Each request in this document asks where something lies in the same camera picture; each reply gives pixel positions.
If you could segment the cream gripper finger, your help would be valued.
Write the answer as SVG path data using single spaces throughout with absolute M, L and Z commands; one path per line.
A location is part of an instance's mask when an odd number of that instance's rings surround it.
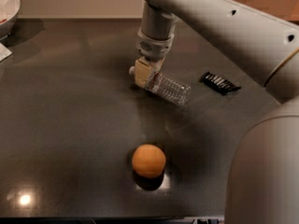
M 151 74 L 154 75 L 156 73 L 159 73 L 162 66 L 164 64 L 164 59 L 161 59 L 157 62 L 151 62 L 150 67 L 151 67 Z
M 144 57 L 135 61 L 135 84 L 140 88 L 145 88 L 152 73 L 151 63 Z

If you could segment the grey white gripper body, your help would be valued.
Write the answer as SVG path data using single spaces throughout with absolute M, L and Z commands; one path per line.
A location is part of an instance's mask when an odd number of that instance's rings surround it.
M 137 32 L 135 47 L 141 56 L 150 61 L 160 61 L 163 59 L 172 47 L 174 36 L 158 40 L 145 35 L 141 29 Z

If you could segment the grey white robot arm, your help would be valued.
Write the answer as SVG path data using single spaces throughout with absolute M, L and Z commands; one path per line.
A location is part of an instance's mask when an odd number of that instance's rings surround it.
M 160 69 L 184 21 L 277 107 L 242 136 L 227 178 L 225 224 L 299 223 L 299 28 L 234 0 L 143 0 L 135 84 L 176 104 Z

